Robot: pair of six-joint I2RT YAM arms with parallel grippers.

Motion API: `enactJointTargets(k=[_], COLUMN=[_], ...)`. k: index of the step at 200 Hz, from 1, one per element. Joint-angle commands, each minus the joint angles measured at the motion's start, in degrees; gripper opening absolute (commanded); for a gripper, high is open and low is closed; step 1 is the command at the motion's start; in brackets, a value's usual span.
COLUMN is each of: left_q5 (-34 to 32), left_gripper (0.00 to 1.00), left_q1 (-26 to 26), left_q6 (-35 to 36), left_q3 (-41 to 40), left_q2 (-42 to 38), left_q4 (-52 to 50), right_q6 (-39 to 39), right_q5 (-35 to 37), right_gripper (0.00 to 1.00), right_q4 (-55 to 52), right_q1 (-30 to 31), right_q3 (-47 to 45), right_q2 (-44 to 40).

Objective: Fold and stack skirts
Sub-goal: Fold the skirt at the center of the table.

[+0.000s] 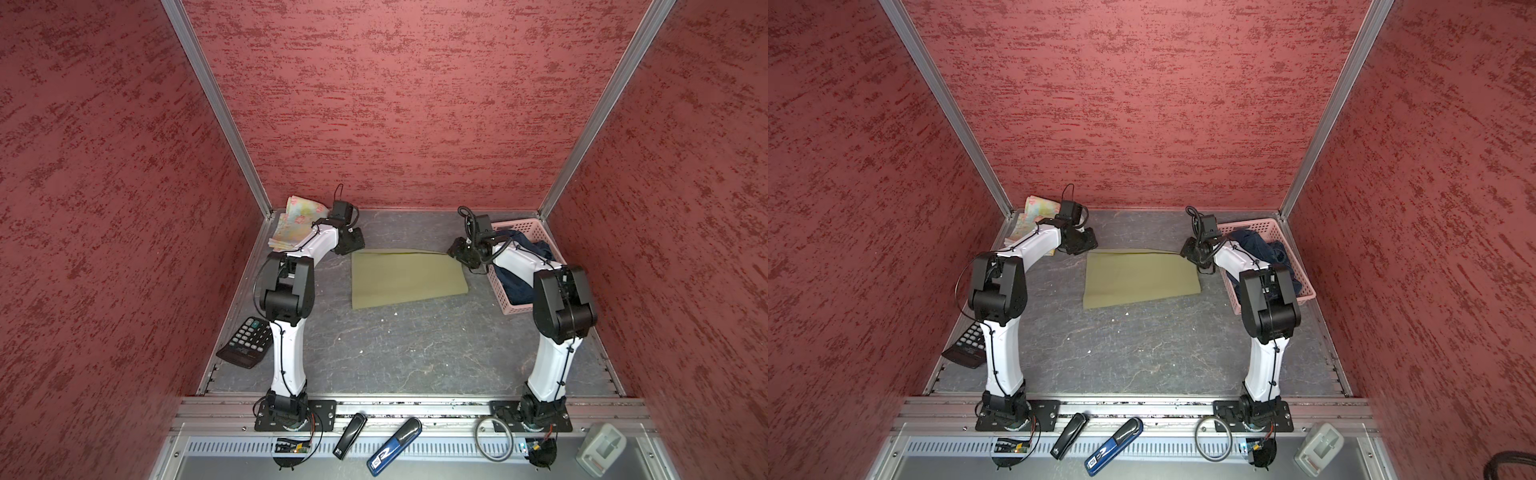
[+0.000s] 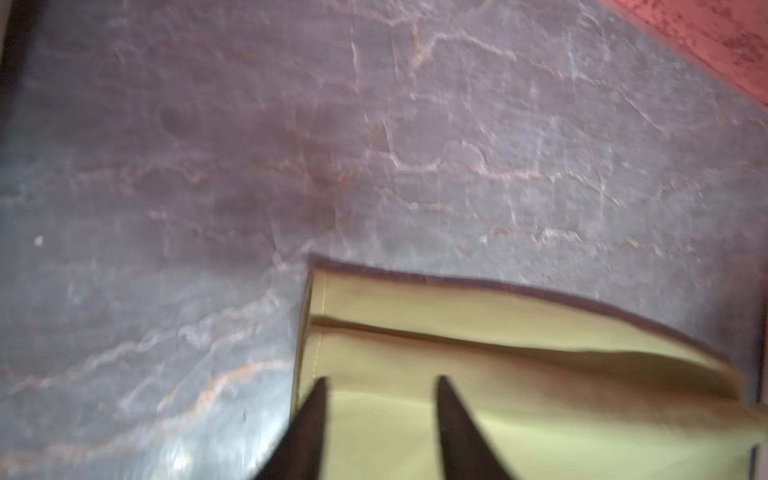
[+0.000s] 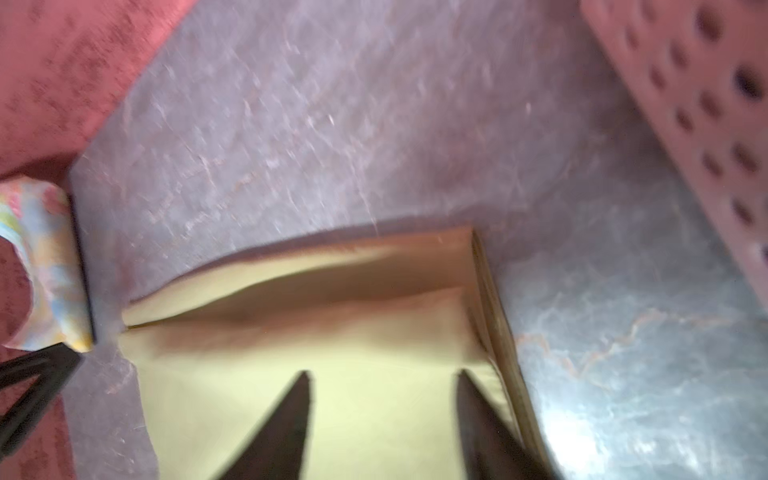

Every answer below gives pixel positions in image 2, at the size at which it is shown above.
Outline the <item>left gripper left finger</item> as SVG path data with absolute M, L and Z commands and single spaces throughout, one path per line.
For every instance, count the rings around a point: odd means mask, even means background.
M 327 420 L 327 379 L 313 384 L 255 480 L 318 480 Z

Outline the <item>olive green skirt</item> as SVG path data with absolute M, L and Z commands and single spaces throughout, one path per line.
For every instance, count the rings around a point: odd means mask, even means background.
M 767 409 L 708 347 L 561 292 L 313 260 L 292 402 L 328 381 L 325 479 L 438 479 L 447 376 L 521 479 L 745 479 Z

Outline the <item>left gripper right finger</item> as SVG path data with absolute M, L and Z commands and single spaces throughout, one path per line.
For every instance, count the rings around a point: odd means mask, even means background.
M 445 375 L 436 383 L 436 415 L 444 479 L 514 479 L 496 458 Z

